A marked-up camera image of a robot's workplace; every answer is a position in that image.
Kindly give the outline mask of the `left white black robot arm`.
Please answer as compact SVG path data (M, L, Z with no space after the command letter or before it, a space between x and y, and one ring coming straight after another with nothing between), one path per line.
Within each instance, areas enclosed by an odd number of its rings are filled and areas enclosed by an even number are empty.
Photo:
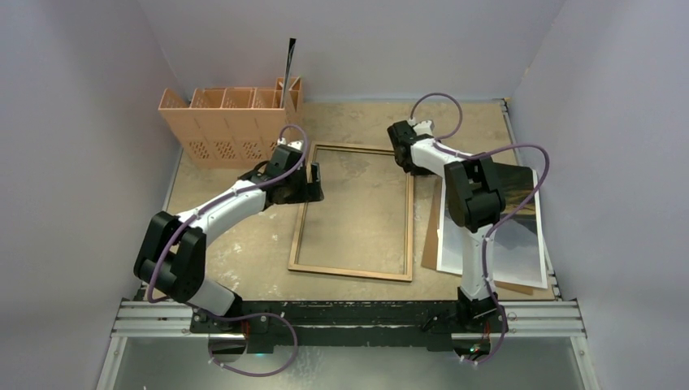
M133 274L165 297L205 310L221 332L235 331L242 321L241 296L206 276L206 249L271 206L323 200L319 165L306 163L304 148L301 141L281 141L271 159L241 175L224 193L180 214L155 214Z

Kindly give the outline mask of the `wooden picture frame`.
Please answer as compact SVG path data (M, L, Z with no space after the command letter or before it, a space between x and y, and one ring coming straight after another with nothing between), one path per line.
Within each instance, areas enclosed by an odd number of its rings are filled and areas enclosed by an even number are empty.
M309 151L309 159L315 162L319 151L331 151L341 153L366 154L366 155L384 155L393 156L392 149L380 146L371 145L355 145L343 144L336 142L320 141L315 142ZM389 272L380 271L360 271L353 269L345 269L341 267L331 266L315 266L303 265L298 262L301 252L304 231L306 227L306 216L309 202L300 205L297 212L297 223L295 225L295 232L292 239L292 248L288 261L289 271L307 272L321 275L337 275L345 277L356 277L369 280L386 280L394 282L410 283L413 280L413 262L414 262L414 178L407 174L405 176L405 217L404 217L404 256L403 256L403 272L401 274L393 274Z

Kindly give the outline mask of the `landscape photo print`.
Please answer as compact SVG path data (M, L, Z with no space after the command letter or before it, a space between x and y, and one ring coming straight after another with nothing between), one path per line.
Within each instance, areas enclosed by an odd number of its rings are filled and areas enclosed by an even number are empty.
M538 181L529 167L496 165L497 174L505 190L506 208L503 216L512 212L529 194ZM462 273L462 234L449 216L442 180L440 218L438 227L437 271ZM513 218L493 235L495 281L521 284L532 288L546 288L544 237L541 232L540 199L535 195Z

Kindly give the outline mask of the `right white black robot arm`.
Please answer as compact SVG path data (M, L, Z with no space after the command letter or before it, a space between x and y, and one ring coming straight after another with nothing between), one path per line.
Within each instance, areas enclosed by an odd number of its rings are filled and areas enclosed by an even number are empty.
M462 278L456 319L474 331L498 315L490 235L505 209L505 195L491 157L465 154L440 143L430 120L395 122L387 129L396 164L413 176L439 176L445 202L459 227Z

